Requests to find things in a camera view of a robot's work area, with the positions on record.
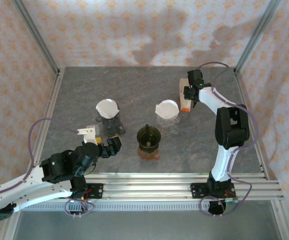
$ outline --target wall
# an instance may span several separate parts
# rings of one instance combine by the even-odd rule
[[[289,204],[289,0],[282,1],[242,82],[259,125],[262,152]]]
[[[12,1],[0,0],[0,184],[26,172],[28,131],[43,116],[53,80]]]
[[[58,67],[238,62],[269,0],[24,0]]]

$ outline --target gray marble table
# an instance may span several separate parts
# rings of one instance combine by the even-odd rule
[[[180,105],[179,80],[192,67],[67,67],[52,117],[74,129],[98,124],[96,105],[113,99],[120,106],[126,134],[116,156],[99,159],[96,173],[208,173],[215,164],[218,144],[215,139],[216,116],[204,104],[197,103],[191,112],[180,112],[179,134],[162,136],[160,160],[138,156],[137,132],[145,124],[157,126],[155,106],[171,99]],[[205,82],[212,82],[229,100],[242,102],[232,70],[216,82],[221,67],[205,67]],[[53,153],[80,146],[83,138],[50,124],[41,160]],[[241,151],[233,166],[235,173],[261,173],[256,150]]]

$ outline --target patterned wallpaper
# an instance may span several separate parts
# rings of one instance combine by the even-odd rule
[[[24,0],[59,68],[238,62],[269,0]]]
[[[0,184],[26,172],[28,131],[43,115],[53,80],[12,1],[0,0]]]
[[[242,77],[258,120],[262,152],[289,204],[289,0],[280,3]]]

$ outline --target white paper filter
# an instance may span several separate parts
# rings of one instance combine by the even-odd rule
[[[164,100],[155,106],[155,113],[163,119],[171,119],[179,114],[179,107],[175,101]]]
[[[112,119],[119,113],[117,103],[112,99],[105,99],[100,101],[95,109],[105,119]]]

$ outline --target glass beaker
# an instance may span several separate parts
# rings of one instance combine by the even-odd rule
[[[159,159],[158,148],[161,134],[157,128],[146,124],[138,131],[136,139],[139,143],[138,154],[140,157],[144,159]]]
[[[163,135],[178,134],[179,127],[176,125],[180,122],[178,117],[179,108],[175,101],[164,100],[155,106],[156,121]]]
[[[120,109],[112,99],[100,101],[95,107],[98,117],[95,120],[102,123],[103,131],[107,137],[114,137],[126,133],[120,119]]]

